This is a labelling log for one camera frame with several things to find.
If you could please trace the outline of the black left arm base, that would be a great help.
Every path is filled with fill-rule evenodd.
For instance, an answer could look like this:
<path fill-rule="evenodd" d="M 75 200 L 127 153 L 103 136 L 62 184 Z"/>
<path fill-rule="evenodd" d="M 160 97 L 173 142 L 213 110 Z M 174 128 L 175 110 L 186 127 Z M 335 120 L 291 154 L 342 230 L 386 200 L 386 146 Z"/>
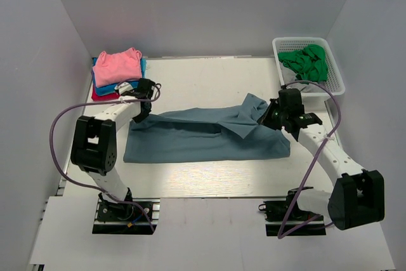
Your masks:
<path fill-rule="evenodd" d="M 144 215 L 147 214 L 154 229 L 159 220 L 160 201 L 142 199 L 137 202 L 143 209 L 129 205 L 120 206 L 99 199 L 93 222 L 94 235 L 152 235 L 154 232 Z"/>

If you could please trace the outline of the grey-blue t-shirt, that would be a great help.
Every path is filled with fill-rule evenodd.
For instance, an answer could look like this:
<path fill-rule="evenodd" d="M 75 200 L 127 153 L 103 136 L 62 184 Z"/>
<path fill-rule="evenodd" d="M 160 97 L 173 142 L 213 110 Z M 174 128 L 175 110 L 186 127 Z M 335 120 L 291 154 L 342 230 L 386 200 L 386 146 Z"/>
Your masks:
<path fill-rule="evenodd" d="M 268 104 L 249 93 L 241 105 L 150 114 L 131 122 L 126 163 L 269 160 L 289 157 L 290 141 L 257 121 Z"/>

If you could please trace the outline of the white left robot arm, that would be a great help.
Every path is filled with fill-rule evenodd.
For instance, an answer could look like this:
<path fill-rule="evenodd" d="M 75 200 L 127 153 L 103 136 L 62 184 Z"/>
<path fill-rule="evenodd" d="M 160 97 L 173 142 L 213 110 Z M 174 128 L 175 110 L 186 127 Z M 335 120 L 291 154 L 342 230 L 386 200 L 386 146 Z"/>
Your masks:
<path fill-rule="evenodd" d="M 116 134 L 130 121 L 142 122 L 151 108 L 150 102 L 120 103 L 95 116 L 81 116 L 75 124 L 70 160 L 93 179 L 102 199 L 114 202 L 112 212 L 122 220 L 133 215 L 134 204 L 115 168 Z"/>

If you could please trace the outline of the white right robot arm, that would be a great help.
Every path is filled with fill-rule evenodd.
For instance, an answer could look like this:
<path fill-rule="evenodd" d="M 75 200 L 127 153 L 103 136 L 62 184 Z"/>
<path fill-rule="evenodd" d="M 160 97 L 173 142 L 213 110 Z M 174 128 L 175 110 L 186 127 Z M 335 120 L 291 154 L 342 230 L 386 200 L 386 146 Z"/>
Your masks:
<path fill-rule="evenodd" d="M 304 221 L 305 225 L 323 216 L 340 230 L 384 219 L 382 174 L 377 170 L 368 171 L 355 162 L 328 134 L 316 114 L 305 113 L 302 104 L 289 109 L 278 99 L 272 99 L 258 122 L 270 129 L 286 130 L 313 156 L 304 181 L 288 192 L 284 209 L 271 208 L 272 212 L 283 216 L 279 238 L 288 234 L 284 227 L 289 217 L 299 220 L 308 213 L 312 216 Z M 305 185 L 315 164 L 319 164 L 331 180 L 331 193 Z"/>

